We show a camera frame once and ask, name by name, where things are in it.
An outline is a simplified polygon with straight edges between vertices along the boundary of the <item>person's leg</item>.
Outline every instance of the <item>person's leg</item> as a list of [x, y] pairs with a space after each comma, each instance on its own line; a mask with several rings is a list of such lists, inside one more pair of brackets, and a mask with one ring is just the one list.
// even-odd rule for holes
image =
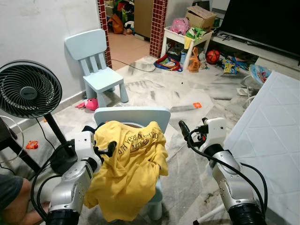
[[[23, 179], [20, 193], [1, 213], [1, 217], [6, 223], [16, 225], [33, 225], [42, 220], [35, 210], [27, 213], [30, 190], [30, 182]], [[48, 211], [47, 205], [44, 204], [43, 208], [45, 211]]]

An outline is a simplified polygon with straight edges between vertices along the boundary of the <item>yellow t-shirt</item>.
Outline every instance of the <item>yellow t-shirt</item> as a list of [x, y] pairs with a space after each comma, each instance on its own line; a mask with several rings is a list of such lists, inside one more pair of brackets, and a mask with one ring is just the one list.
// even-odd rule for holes
[[94, 174], [84, 204], [99, 204], [108, 221], [132, 221], [155, 194], [159, 175], [168, 175], [165, 137], [156, 122], [133, 128], [117, 121], [102, 125], [95, 132], [96, 146], [107, 148], [116, 141], [112, 155], [103, 155], [104, 163]]

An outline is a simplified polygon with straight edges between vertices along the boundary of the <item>orange floor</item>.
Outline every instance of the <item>orange floor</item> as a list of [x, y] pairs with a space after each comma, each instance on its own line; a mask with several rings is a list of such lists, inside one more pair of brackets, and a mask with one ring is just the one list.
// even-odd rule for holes
[[[134, 35], [123, 35], [109, 33], [109, 46], [112, 59], [133, 63], [140, 58], [149, 55], [150, 43], [134, 37]], [[112, 60], [112, 69], [117, 70], [126, 66], [123, 63]]]

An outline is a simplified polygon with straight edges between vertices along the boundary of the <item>white mattress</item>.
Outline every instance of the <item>white mattress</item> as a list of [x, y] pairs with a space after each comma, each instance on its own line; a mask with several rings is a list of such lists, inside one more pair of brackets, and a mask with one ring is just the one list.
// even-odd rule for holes
[[[292, 225], [300, 224], [299, 107], [299, 81], [273, 71], [224, 146], [238, 161], [263, 173], [268, 184], [271, 219], [280, 216], [278, 219]], [[248, 168], [244, 172], [263, 197], [260, 177]]]

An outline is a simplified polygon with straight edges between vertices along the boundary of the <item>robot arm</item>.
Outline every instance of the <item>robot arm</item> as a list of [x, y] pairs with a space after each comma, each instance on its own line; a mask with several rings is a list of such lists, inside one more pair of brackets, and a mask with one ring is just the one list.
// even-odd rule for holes
[[[226, 138], [226, 121], [224, 118], [203, 118], [203, 126], [190, 132], [183, 121], [179, 122], [182, 134], [190, 148], [198, 147], [197, 152], [216, 158], [233, 167], [238, 172], [242, 165], [238, 163], [231, 152], [223, 149]], [[198, 132], [198, 142], [191, 140], [191, 134]], [[224, 207], [234, 225], [265, 225], [264, 216], [259, 209], [251, 185], [235, 171], [214, 160], [209, 159], [213, 178], [216, 180]]]
[[76, 225], [83, 207], [84, 195], [90, 187], [93, 173], [99, 171], [101, 154], [112, 156], [116, 142], [106, 150], [94, 147], [93, 134], [84, 131], [75, 137], [75, 151], [78, 161], [61, 177], [61, 182], [52, 192], [47, 225]]

